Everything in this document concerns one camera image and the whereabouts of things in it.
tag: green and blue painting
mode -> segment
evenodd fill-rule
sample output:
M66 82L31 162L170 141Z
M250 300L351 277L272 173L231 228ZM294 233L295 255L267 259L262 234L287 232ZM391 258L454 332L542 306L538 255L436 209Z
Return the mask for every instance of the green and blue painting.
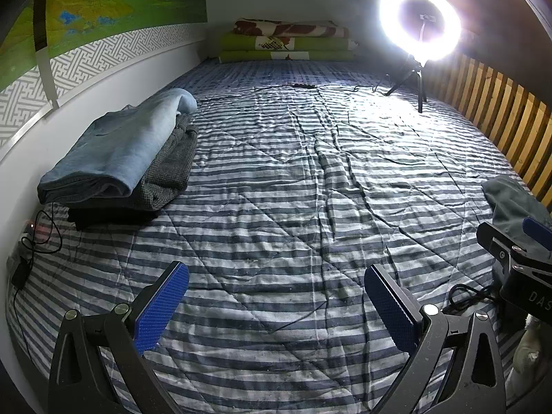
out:
M122 32L206 21L205 0L46 0L50 57ZM29 5L0 47L0 90L33 66Z

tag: light blue blanket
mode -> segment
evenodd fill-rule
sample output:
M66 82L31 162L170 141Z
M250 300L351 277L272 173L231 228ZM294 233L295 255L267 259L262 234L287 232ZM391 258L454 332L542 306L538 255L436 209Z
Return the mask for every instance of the light blue blanket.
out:
M79 203L90 197L130 196L175 128L177 113L196 109L189 92L172 89L137 107L98 118L42 176L40 202Z

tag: tripod leg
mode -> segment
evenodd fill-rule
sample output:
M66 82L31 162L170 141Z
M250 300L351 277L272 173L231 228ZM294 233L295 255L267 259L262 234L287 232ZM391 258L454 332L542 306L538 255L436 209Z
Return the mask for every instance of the tripod leg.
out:
M419 76L420 76L420 82L421 82L421 85L422 85L423 102L427 102L426 83L423 81L423 74L422 74L421 70L419 72Z
M385 96L391 95L391 93L393 93L396 89L398 89L399 87L401 87L401 85L404 84L404 83L407 81L407 79L408 79L410 76L412 76L414 73L416 73L415 70L409 71L409 72L403 77L403 79L402 79L401 81L399 81L397 84L395 84L393 87L391 87L391 90L389 90L389 91L385 94Z
M419 71L416 72L418 75L418 112L422 113L422 106L423 106L423 80L422 80L422 73Z

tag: folded clothes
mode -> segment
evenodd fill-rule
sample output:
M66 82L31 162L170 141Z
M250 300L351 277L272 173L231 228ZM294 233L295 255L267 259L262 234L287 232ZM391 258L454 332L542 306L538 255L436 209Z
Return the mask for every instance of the folded clothes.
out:
M352 51L221 51L220 63L243 60L353 60Z
M190 115L177 117L175 129L129 197L92 197L81 203L67 204L73 218L81 217L81 209L86 212L91 208L127 208L152 212L172 201L188 186L198 137L195 126L190 122ZM91 215L85 212L86 218L90 218ZM94 216L95 219L103 219L102 216Z
M220 46L224 51L352 51L358 44L348 38L244 36L227 32L220 39Z
M158 211L131 208L70 208L67 221L74 222L77 230L86 230L98 224L144 226L158 216Z
M290 23L273 20L239 19L234 24L235 34L275 37L349 37L349 30L333 22Z
M483 185L483 193L493 208L492 224L530 253L552 259L550 251L523 231L523 220L531 217L552 228L552 218L544 205L512 178L499 175Z
M98 118L42 176L40 202L69 204L91 197L130 196L175 128L176 115L196 109L189 92L171 89L137 107Z

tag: mattress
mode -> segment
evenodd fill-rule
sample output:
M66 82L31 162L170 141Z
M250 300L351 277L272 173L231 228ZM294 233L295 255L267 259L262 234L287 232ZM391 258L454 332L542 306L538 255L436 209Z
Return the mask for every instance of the mattress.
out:
M499 174L519 180L455 110L429 99L419 114L410 90L385 97L372 91L377 81L358 63L211 61L170 84L199 105L189 186L139 230L78 232L67 209L52 206L63 247L36 257L17 296L23 331L13 288L7 303L37 368L49 374L68 309L107 312L181 260L190 288L145 357L183 412L373 408L407 355L366 296L366 267L383 264L439 307L455 284L489 284L493 258L475 236L492 217L481 184ZM48 221L39 227L46 239ZM496 325L494 308L480 307ZM515 340L499 336L505 371ZM138 412L102 354L123 404Z

